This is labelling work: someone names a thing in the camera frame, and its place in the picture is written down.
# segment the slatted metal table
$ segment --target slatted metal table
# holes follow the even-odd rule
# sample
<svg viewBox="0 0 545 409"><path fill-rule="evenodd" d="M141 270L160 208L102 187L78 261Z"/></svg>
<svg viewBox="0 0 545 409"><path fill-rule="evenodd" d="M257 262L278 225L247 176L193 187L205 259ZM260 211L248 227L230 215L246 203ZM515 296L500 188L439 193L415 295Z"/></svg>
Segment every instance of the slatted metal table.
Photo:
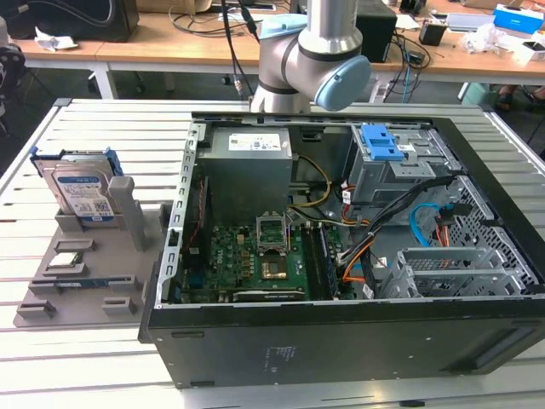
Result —
<svg viewBox="0 0 545 409"><path fill-rule="evenodd" d="M0 408L390 407L401 400L425 400L427 407L449 408L544 406L545 342L487 376L181 393L155 347L136 341L136 327L70 331L14 327L17 304L56 229L58 209L27 160L32 146L111 147L118 151L125 174L135 179L135 198L143 208L157 208L173 197L191 111L245 110L246 105L230 101L107 100L75 100L51 109L0 180ZM355 105L347 110L373 116L451 118L545 237L545 165L496 114L449 105Z"/></svg>

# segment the desk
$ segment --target desk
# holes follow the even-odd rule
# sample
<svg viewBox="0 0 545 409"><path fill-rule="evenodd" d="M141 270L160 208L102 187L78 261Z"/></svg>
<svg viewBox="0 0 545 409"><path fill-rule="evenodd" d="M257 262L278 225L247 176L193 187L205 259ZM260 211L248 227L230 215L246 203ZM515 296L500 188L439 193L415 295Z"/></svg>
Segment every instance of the desk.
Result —
<svg viewBox="0 0 545 409"><path fill-rule="evenodd" d="M492 14L492 10L471 9L459 3L449 3L447 0L428 0L427 7L417 17L421 21L429 16L431 10L438 13L465 13L465 14ZM399 32L408 39L418 43L418 31ZM527 84L545 85L545 63L532 61L526 66L515 62L504 49L500 54L491 52L469 54L458 42L462 33L451 32L447 29L441 44L438 47L425 46L432 56L431 64L422 71L421 80L454 83L484 83L484 84ZM399 62L401 53L397 47L392 47L388 54L392 61ZM376 85L381 88L379 95L383 95L387 83L393 78L382 77L382 83Z"/></svg>
<svg viewBox="0 0 545 409"><path fill-rule="evenodd" d="M136 327L15 328L17 304L55 232L54 216L59 208L28 161L31 147L111 147L118 152L125 174L135 179L135 198L143 208L157 208L159 202L173 197L191 111L203 110L243 112L248 105L232 101L75 100L68 107L54 107L0 179L2 409L148 409L167 403L180 409L355 409L396 407L400 400L414 399L451 409L543 408L545 342L486 376L201 388L181 393L155 347L136 341ZM313 110L323 112L316 107ZM540 205L545 191L538 173L545 173L544 165L495 114L482 113L477 107L418 104L357 104L346 112L451 117L498 180L509 186L519 206L531 212L532 223L545 228ZM520 179L525 179L524 186L519 186ZM528 199L528 192L532 192L532 199Z"/></svg>
<svg viewBox="0 0 545 409"><path fill-rule="evenodd" d="M491 13L491 10L469 9L447 0L429 0L427 9L439 12ZM220 27L217 20L196 26L199 30ZM403 32L418 41L418 32ZM514 62L504 50L470 55L457 45L460 33L446 32L438 47L427 47L432 62L422 71L421 80L440 82L481 82L485 84L545 85L545 63L532 61L527 66ZM80 42L74 50L50 53L41 50L32 40L16 41L27 56L29 67L89 69L94 71L103 98L117 98L112 80L113 71L152 72L232 72L231 56L225 38L203 38L176 30L166 14L141 14L140 24L128 43ZM248 74L257 74L259 45L250 37L233 39L237 56ZM387 61L373 64L377 80L371 101L382 102L389 82L401 69L399 50L390 49ZM167 88L171 78L167 77Z"/></svg>

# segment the blue drive bay latch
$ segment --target blue drive bay latch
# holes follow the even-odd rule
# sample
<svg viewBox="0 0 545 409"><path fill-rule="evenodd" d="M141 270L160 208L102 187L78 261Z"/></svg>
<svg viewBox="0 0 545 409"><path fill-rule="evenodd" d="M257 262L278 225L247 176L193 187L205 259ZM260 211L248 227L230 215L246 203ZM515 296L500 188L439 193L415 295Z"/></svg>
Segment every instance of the blue drive bay latch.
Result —
<svg viewBox="0 0 545 409"><path fill-rule="evenodd" d="M384 125L361 125L361 139L373 160L403 160L404 154L395 144L395 136Z"/></svg>

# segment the electronic chip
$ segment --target electronic chip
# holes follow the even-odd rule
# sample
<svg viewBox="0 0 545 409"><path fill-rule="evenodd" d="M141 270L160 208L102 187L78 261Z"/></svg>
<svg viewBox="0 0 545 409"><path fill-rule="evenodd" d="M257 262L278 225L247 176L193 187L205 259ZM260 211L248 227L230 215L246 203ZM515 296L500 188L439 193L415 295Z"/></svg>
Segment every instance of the electronic chip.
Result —
<svg viewBox="0 0 545 409"><path fill-rule="evenodd" d="M264 256L261 258L262 279L288 279L286 257Z"/></svg>
<svg viewBox="0 0 545 409"><path fill-rule="evenodd" d="M53 259L49 262L46 269L49 268L73 268L81 262L83 257L82 253L79 252L63 252L57 254Z"/></svg>

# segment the gray power supply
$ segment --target gray power supply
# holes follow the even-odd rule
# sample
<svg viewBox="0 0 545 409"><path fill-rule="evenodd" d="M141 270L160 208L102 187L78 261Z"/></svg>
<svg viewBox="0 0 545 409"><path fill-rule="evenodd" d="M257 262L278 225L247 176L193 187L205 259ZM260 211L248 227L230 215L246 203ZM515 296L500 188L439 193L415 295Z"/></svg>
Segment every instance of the gray power supply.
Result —
<svg viewBox="0 0 545 409"><path fill-rule="evenodd" d="M198 151L210 178L214 221L251 224L266 212L285 212L292 155L287 128L216 128Z"/></svg>

